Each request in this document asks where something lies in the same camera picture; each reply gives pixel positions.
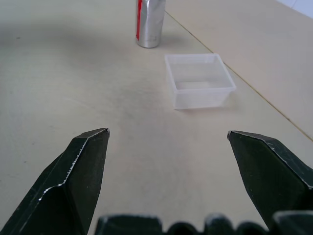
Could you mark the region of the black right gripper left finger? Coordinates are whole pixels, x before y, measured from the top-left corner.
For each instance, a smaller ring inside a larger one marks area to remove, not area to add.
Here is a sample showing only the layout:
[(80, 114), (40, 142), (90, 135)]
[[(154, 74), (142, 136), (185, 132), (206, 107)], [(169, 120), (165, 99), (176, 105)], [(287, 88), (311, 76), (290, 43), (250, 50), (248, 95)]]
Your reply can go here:
[(108, 128), (72, 139), (39, 175), (2, 235), (86, 235), (102, 186)]

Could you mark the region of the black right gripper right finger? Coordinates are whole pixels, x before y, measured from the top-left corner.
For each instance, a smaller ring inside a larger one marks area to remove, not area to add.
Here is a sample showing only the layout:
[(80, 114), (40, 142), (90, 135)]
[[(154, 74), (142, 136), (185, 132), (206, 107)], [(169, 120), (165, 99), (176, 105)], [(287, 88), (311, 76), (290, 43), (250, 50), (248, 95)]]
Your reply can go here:
[(279, 140), (229, 131), (245, 189), (271, 232), (313, 230), (313, 170)]

